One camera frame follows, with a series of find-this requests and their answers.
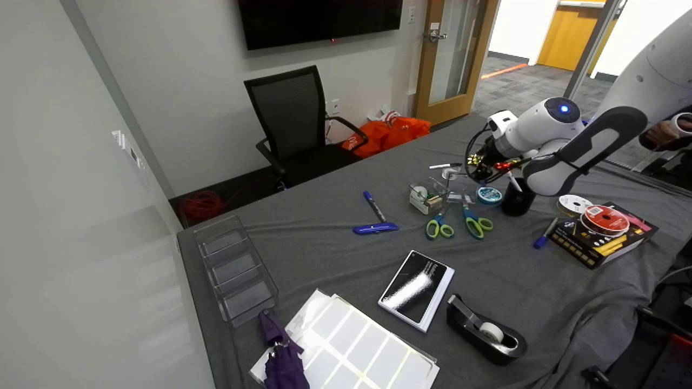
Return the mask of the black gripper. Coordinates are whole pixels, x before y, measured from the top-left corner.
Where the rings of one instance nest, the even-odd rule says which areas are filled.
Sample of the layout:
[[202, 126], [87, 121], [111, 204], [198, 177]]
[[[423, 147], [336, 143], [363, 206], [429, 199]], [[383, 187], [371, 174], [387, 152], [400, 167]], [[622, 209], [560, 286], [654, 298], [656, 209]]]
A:
[[465, 173], [476, 184], [492, 184], [521, 165], [520, 157], [507, 157], [496, 150], [496, 126], [488, 124], [465, 147]]

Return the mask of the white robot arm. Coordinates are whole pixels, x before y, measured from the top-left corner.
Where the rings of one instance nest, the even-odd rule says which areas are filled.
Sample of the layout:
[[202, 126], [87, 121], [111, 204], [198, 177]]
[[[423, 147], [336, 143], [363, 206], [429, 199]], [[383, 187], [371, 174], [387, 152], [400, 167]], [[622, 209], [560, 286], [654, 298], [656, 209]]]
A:
[[588, 121], [570, 98], [548, 98], [521, 114], [492, 114], [488, 140], [479, 150], [468, 143], [468, 177], [492, 184], [520, 169], [536, 195], [570, 193], [595, 165], [692, 102], [690, 63], [692, 10], [686, 10], [635, 57]]

